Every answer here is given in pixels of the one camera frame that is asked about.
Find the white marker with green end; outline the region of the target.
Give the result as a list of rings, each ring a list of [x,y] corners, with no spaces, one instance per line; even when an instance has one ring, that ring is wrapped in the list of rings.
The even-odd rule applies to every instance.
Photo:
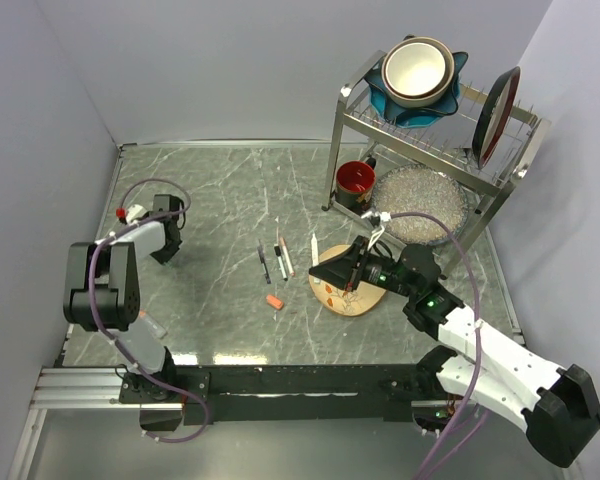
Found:
[[[315,233],[312,233],[310,238],[310,248],[311,248],[311,262],[312,267],[317,266],[319,263],[319,249],[318,249],[318,240]]]

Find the white marker with pink end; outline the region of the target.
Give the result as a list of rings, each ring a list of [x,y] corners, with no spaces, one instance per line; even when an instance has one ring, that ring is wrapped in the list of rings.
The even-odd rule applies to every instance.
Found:
[[[289,272],[289,275],[291,277],[294,277],[296,275],[296,273],[295,273],[294,266],[293,266],[293,263],[292,263],[291,258],[290,258],[290,254],[289,254],[289,250],[288,250],[288,247],[287,247],[286,240],[284,239],[283,236],[279,236],[279,246],[281,248],[284,260],[286,262],[286,266],[287,266],[287,270]]]

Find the white marker with black tip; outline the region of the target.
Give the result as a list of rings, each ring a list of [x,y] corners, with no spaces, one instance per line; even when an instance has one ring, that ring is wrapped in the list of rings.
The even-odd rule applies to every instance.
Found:
[[[284,281],[288,281],[289,276],[288,276],[287,271],[286,271],[286,266],[285,266],[285,261],[283,259],[282,250],[280,248],[280,245],[277,244],[277,243],[274,244],[274,253],[275,253],[275,256],[276,256],[276,259],[277,259],[277,262],[278,262],[278,266],[279,266],[279,269],[280,269],[280,272],[281,272],[281,276],[282,276],[282,278],[283,278]]]

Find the blue pen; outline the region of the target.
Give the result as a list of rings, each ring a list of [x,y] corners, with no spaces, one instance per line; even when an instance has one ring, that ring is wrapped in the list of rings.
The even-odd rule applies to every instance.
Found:
[[[271,285],[272,284],[272,280],[271,280],[269,269],[268,269],[268,266],[267,266],[267,263],[266,263],[266,257],[265,257],[265,254],[264,254],[264,247],[263,247],[263,244],[262,244],[262,242],[260,240],[258,240],[257,253],[258,253],[260,264],[261,264],[261,266],[263,268],[263,274],[264,274],[265,281],[266,281],[266,283],[268,285]]]

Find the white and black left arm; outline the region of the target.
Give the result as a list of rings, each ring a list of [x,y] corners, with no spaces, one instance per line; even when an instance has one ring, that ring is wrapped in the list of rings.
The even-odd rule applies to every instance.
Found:
[[[182,243],[185,202],[172,194],[156,194],[152,209],[139,206],[116,212],[133,229],[111,242],[76,242],[69,247],[63,295],[66,321],[86,332],[100,333],[119,352],[126,373],[123,384],[143,399],[164,402],[175,396],[179,378],[169,350],[140,315],[137,263],[150,257],[167,263]]]

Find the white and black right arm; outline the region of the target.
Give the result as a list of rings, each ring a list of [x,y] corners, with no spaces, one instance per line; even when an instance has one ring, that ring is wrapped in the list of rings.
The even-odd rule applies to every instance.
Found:
[[[467,394],[522,430],[550,463],[569,467],[600,430],[600,402],[590,374],[546,360],[482,320],[439,281],[432,250],[409,244],[398,259],[379,256],[359,236],[344,252],[310,268],[342,292],[368,284],[406,297],[408,321],[440,343],[445,358],[417,375],[429,398]]]

